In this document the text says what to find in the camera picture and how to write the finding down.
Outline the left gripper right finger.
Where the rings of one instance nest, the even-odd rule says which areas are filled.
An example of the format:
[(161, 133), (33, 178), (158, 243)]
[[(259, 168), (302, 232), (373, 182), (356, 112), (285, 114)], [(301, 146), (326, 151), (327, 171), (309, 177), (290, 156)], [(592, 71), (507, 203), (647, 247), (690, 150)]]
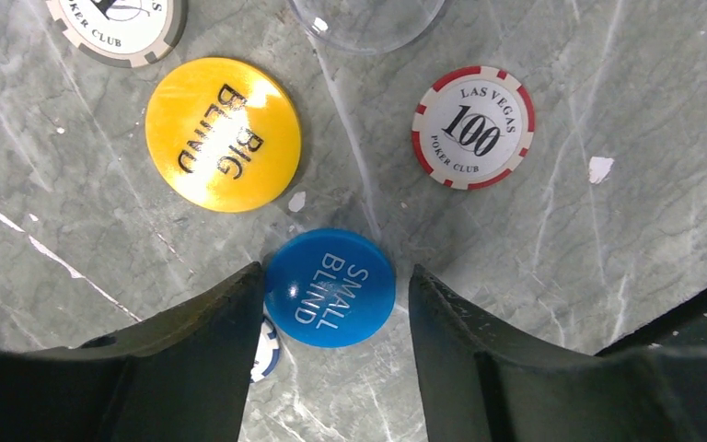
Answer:
[(422, 266), (409, 317), (432, 441), (707, 441), (707, 288), (594, 355), (519, 330)]

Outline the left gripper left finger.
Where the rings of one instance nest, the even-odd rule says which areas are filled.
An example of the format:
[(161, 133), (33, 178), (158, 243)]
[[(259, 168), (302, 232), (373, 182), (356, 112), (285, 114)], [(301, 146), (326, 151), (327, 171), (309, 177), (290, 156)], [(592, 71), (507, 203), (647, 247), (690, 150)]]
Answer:
[(261, 331), (253, 262), (76, 347), (0, 350), (0, 441), (235, 441)]

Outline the blue small blind button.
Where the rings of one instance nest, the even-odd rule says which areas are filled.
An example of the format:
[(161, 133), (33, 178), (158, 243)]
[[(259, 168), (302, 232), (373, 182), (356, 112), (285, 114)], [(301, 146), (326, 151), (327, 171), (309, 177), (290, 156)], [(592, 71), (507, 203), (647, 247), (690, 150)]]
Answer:
[(396, 275), (384, 252), (348, 230), (300, 234), (273, 254), (266, 269), (264, 302), (273, 323), (317, 347), (368, 339), (396, 300)]

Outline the yellow big blind button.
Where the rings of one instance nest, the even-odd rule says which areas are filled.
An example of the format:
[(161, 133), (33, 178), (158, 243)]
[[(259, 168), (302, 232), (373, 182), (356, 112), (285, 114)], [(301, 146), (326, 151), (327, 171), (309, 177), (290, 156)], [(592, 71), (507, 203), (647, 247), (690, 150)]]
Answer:
[(206, 57), (160, 80), (145, 109), (156, 170), (203, 208), (241, 213), (271, 203), (299, 166), (302, 130), (281, 85), (239, 60)]

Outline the grey poker chip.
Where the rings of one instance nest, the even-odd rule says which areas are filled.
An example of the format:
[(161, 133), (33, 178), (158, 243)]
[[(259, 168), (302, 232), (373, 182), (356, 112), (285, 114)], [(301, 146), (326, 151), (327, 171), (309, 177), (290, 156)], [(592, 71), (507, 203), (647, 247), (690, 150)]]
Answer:
[(155, 64), (178, 44), (184, 0), (49, 0), (54, 25), (80, 52), (115, 67)]

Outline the clear dealer button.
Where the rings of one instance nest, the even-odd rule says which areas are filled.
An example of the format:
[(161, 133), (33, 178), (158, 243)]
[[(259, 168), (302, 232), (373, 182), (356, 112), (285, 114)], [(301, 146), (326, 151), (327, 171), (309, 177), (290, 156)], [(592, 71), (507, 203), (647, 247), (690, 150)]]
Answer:
[(414, 41), (433, 23), (445, 0), (290, 0), (306, 32), (332, 48), (375, 55)]

